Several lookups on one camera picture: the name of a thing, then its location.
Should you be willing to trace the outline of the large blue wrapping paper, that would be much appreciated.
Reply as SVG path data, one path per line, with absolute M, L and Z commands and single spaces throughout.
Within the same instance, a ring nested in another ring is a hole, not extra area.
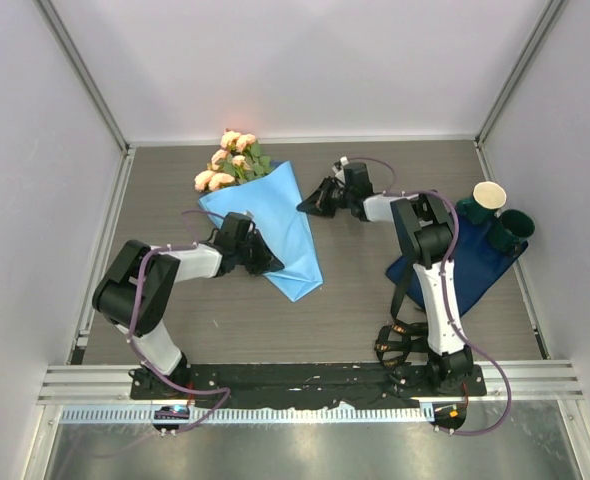
M 323 284 L 308 217 L 297 210 L 302 195 L 292 164 L 279 163 L 265 177 L 202 196 L 199 206 L 219 215 L 249 213 L 284 268 L 265 277 L 296 302 Z

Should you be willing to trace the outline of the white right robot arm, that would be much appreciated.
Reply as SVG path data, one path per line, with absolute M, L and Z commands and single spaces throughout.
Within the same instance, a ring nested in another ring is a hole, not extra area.
M 395 282 L 392 323 L 380 329 L 374 352 L 397 390 L 406 383 L 402 367 L 408 356 L 424 353 L 427 363 L 419 383 L 427 383 L 440 395 L 452 393 L 473 371 L 473 355 L 461 332 L 455 294 L 452 254 L 459 223 L 452 206 L 435 191 L 376 194 L 362 162 L 337 163 L 334 172 L 299 203 L 297 210 L 332 218 L 337 210 L 348 209 L 363 222 L 394 225 L 405 267 Z M 407 323 L 399 318 L 414 279 L 423 296 L 424 323 Z

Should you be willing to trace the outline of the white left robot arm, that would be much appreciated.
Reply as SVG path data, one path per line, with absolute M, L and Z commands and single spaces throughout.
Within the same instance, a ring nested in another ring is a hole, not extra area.
M 230 212 L 208 239 L 188 246 L 126 242 L 96 287 L 92 306 L 124 335 L 142 369 L 153 376 L 154 388 L 175 399 L 188 389 L 190 365 L 164 324 L 172 290 L 238 266 L 254 276 L 284 269 L 252 217 Z

